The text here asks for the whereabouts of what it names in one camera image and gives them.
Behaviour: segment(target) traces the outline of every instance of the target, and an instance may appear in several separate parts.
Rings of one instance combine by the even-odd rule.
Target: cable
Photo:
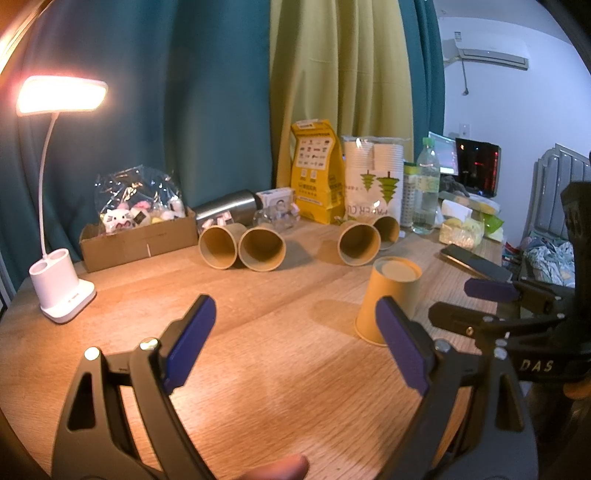
[[[470,92],[468,91],[468,80],[466,79],[466,67],[464,66],[464,59],[462,59],[462,71],[464,72],[464,86],[466,90],[462,93],[463,96],[468,95]]]

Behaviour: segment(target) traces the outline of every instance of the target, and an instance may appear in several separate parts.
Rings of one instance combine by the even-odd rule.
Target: wooden table
[[[217,302],[216,326],[187,384],[171,398],[216,476],[231,479],[247,467],[301,452],[311,460],[310,479],[372,479],[420,397],[405,386],[387,349],[355,335],[371,266],[342,264],[337,235],[335,226],[300,222],[286,236],[284,264],[271,273],[213,270],[191,247],[83,274],[98,295],[65,325],[43,317],[27,281],[0,322],[0,407],[49,471],[62,403],[84,350],[130,350],[158,336],[207,293]],[[469,275],[441,260],[441,248],[434,235],[410,233],[388,255],[423,269],[415,320],[433,336],[473,349],[471,340],[427,320],[437,300],[495,308],[466,297]],[[501,260],[501,246],[491,241],[477,253]],[[124,388],[124,400],[142,459],[157,467],[131,389]]]

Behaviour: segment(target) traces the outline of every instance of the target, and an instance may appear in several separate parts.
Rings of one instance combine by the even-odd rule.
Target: screw
[[[100,355],[100,350],[95,347],[95,346],[91,346],[90,348],[86,349],[86,352],[84,352],[84,356],[87,360],[93,361],[96,360]]]
[[[154,337],[145,338],[140,344],[139,347],[144,351],[151,351],[154,350],[158,346],[158,339]]]
[[[435,350],[441,353],[448,353],[449,350],[452,349],[452,346],[449,344],[447,340],[443,338],[438,338],[435,340]]]
[[[507,358],[507,350],[501,348],[500,346],[496,347],[493,353],[495,355],[495,358],[498,358],[499,360],[504,360],[505,358]]]

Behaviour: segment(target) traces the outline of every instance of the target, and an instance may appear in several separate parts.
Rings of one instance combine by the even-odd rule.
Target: pink plush
[[[141,208],[144,210],[150,210],[152,208],[152,204],[147,200],[140,200],[138,203],[134,205],[135,208]]]

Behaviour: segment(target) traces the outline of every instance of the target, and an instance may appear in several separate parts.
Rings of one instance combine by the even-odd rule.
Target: yellow curtain
[[[271,0],[271,141],[290,184],[293,122],[327,118],[338,135],[413,138],[413,101],[396,0]],[[405,143],[412,161],[413,142]]]

